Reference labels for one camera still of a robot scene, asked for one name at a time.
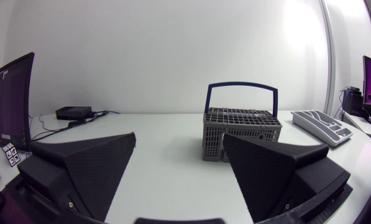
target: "white tabletop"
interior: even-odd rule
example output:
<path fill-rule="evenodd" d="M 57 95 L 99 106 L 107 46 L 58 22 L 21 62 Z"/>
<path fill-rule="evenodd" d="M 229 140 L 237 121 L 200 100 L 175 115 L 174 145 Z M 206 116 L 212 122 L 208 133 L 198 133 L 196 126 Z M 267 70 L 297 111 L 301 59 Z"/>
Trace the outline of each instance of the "white tabletop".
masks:
<path fill-rule="evenodd" d="M 347 112 L 344 112 L 344 116 L 346 116 L 355 127 L 357 127 L 358 129 L 360 129 L 361 131 L 363 131 L 364 133 L 368 134 L 371 137 L 371 124 L 367 122 L 364 118 L 350 115 Z"/>
<path fill-rule="evenodd" d="M 109 114 L 41 142 L 68 142 L 135 132 L 136 148 L 127 165 L 106 217 L 108 223 L 133 223 L 136 218 L 198 220 L 222 218 L 226 223 L 251 223 L 231 165 L 202 158 L 202 114 Z M 322 143 L 291 121 L 289 111 L 279 111 L 283 125 L 279 142 Z M 63 128 L 68 122 L 44 116 L 45 127 Z M 371 139 L 345 124 L 354 135 L 331 149 L 328 157 L 351 173 L 354 189 L 330 223 L 352 223 L 371 194 Z M 33 122 L 31 133 L 43 129 Z M 15 168 L 2 169 L 1 182 L 15 176 Z"/>

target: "cable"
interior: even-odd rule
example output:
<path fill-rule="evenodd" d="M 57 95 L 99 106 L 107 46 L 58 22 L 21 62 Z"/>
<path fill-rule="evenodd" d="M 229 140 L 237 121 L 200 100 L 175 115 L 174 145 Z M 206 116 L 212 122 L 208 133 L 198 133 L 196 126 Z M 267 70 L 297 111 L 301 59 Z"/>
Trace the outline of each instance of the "cable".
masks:
<path fill-rule="evenodd" d="M 43 116 L 43 115 L 42 115 L 42 114 L 39 115 L 39 121 L 42 123 L 42 127 L 43 127 L 44 130 L 46 130 L 46 131 L 58 131 L 58 130 L 61 129 L 61 128 L 60 128 L 60 129 L 56 129 L 56 130 L 50 130 L 50 129 L 45 128 L 45 127 L 44 127 L 44 121 L 42 121 L 42 120 L 40 119 L 41 116 Z"/>
<path fill-rule="evenodd" d="M 45 132 L 39 133 L 38 135 L 34 136 L 30 141 L 39 141 L 39 140 L 44 139 L 44 138 L 47 138 L 47 137 L 49 137 L 49 136 L 51 136 L 51 135 L 53 135 L 53 134 L 60 133 L 60 132 L 62 132 L 62 131 L 66 131 L 66 130 L 68 130 L 68 129 L 71 129 L 71 128 L 74 128 L 74 127 L 77 127 L 77 126 L 80 126 L 80 125 L 83 125 L 83 124 L 88 124 L 88 123 L 93 122 L 94 120 L 96 120 L 96 119 L 98 119 L 98 118 L 100 118 L 100 117 L 102 117 L 102 116 L 105 116 L 105 115 L 107 115 L 107 114 L 108 114 L 107 111 L 94 112 L 94 117 L 91 118 L 90 120 L 88 120 L 88 121 L 87 121 L 87 120 L 83 120 L 83 121 L 72 121 L 72 122 L 69 122 L 68 127 L 66 127 L 66 128 L 61 128 L 61 129 L 56 129 L 56 130 L 49 130 L 49 129 L 43 127 L 44 129 L 46 129 L 46 130 L 48 130 L 48 131 L 45 131 Z M 35 139 L 37 136 L 39 136 L 39 135 L 41 135 L 41 134 L 45 134 L 45 133 L 50 133 L 50 134 Z"/>
<path fill-rule="evenodd" d="M 339 109 L 337 109 L 336 114 L 333 116 L 333 118 L 336 118 L 337 113 L 338 113 L 339 110 L 344 106 L 344 102 L 341 101 L 341 96 L 342 96 L 342 94 L 343 94 L 345 91 L 347 91 L 347 90 L 345 90 L 345 89 L 340 90 L 341 93 L 340 93 L 340 96 L 339 96 L 339 100 L 340 100 L 341 105 L 340 105 Z"/>
<path fill-rule="evenodd" d="M 119 112 L 116 112 L 116 111 L 98 111 L 98 112 L 92 112 L 92 113 L 102 113 L 102 112 L 120 114 Z"/>

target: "black box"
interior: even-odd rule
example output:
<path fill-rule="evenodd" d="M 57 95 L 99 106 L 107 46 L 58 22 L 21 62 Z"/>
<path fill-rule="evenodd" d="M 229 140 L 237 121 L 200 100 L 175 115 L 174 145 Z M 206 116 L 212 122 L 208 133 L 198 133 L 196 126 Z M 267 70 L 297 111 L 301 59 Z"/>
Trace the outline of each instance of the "black box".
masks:
<path fill-rule="evenodd" d="M 82 120 L 91 112 L 90 106 L 66 106 L 55 111 L 57 119 Z"/>

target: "black cable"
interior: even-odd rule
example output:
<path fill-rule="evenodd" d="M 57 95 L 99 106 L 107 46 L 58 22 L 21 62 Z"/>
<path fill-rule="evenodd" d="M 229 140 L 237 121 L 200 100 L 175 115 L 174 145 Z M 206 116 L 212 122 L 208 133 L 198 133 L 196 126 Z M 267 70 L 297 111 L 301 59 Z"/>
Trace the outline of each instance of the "black cable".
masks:
<path fill-rule="evenodd" d="M 98 112 L 91 112 L 91 113 L 96 114 L 96 113 L 102 113 L 102 112 L 120 114 L 119 112 L 116 112 L 116 111 L 98 111 Z"/>
<path fill-rule="evenodd" d="M 56 129 L 56 130 L 49 130 L 49 131 L 45 131 L 45 132 L 39 133 L 38 135 L 36 135 L 35 137 L 33 137 L 30 141 L 39 141 L 39 140 L 44 139 L 44 138 L 47 138 L 47 137 L 49 137 L 49 136 L 51 136 L 51 135 L 53 135 L 53 134 L 60 133 L 60 132 L 62 132 L 62 131 L 66 131 L 66 130 L 68 130 L 68 129 L 71 129 L 71 128 L 74 128 L 74 127 L 77 127 L 77 126 L 80 126 L 80 125 L 83 125 L 83 124 L 88 124 L 88 123 L 90 123 L 90 122 L 93 122 L 95 119 L 98 119 L 98 118 L 100 118 L 100 117 L 102 117 L 102 116 L 105 116 L 105 115 L 107 115 L 107 114 L 108 114 L 107 111 L 103 111 L 102 114 L 97 114 L 96 116 L 94 116 L 94 118 L 91 118 L 91 119 L 88 120 L 88 121 L 87 121 L 87 120 L 84 120 L 84 121 L 81 121 L 80 123 L 78 123 L 78 121 L 72 121 L 72 122 L 74 122 L 74 123 L 72 123 L 73 125 L 70 125 L 70 124 L 71 124 L 71 123 L 70 123 L 69 126 L 66 127 L 66 128 L 61 128 L 61 129 Z M 45 133 L 50 133 L 50 134 L 35 139 L 37 136 L 39 136 L 39 135 L 41 135 L 41 134 L 45 134 Z"/>
<path fill-rule="evenodd" d="M 42 123 L 42 127 L 43 127 L 44 130 L 46 130 L 46 131 L 58 131 L 58 130 L 61 129 L 61 128 L 60 128 L 60 129 L 56 129 L 56 130 L 50 130 L 50 129 L 45 128 L 45 127 L 44 127 L 44 121 L 42 121 L 42 120 L 40 119 L 41 116 L 43 116 L 43 115 L 42 115 L 42 114 L 39 115 L 39 121 Z"/>
<path fill-rule="evenodd" d="M 339 110 L 340 110 L 341 108 L 344 107 L 345 100 L 347 99 L 348 94 L 350 93 L 350 90 L 345 90 L 345 88 L 343 88 L 342 90 L 340 90 L 340 92 L 341 92 L 341 93 L 340 93 L 340 96 L 339 96 L 339 100 L 340 100 L 341 105 L 340 105 L 339 109 L 337 109 L 336 114 L 333 116 L 333 118 L 336 118 L 337 113 L 339 112 Z M 342 96 L 342 94 L 343 94 L 344 92 L 346 92 L 346 93 L 344 94 L 345 98 L 344 98 L 344 102 L 343 102 L 343 101 L 341 100 L 341 96 Z"/>

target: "white table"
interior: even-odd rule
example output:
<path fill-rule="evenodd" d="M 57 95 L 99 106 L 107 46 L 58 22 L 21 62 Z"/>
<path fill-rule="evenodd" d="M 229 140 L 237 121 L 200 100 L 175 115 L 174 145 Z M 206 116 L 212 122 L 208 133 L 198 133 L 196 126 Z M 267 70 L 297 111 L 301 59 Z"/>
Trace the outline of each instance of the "white table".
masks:
<path fill-rule="evenodd" d="M 346 111 L 344 112 L 344 118 L 347 120 L 344 122 L 348 123 L 349 121 L 351 125 L 355 126 L 356 128 L 358 128 L 359 130 L 363 131 L 364 133 L 371 137 L 371 124 L 367 122 L 364 118 L 350 115 Z"/>
<path fill-rule="evenodd" d="M 135 132 L 136 148 L 117 189 L 106 222 L 133 223 L 136 218 L 198 220 L 222 218 L 226 223 L 252 223 L 231 165 L 202 161 L 202 114 L 109 114 L 90 124 L 58 133 L 41 142 L 55 143 Z M 283 125 L 279 142 L 322 143 L 292 123 L 289 111 L 279 111 Z M 45 127 L 68 122 L 44 116 Z M 371 139 L 351 125 L 351 140 L 331 149 L 328 157 L 351 173 L 354 189 L 329 223 L 352 223 L 371 194 Z M 42 132 L 34 121 L 33 135 Z M 0 187 L 13 178 L 2 163 Z"/>

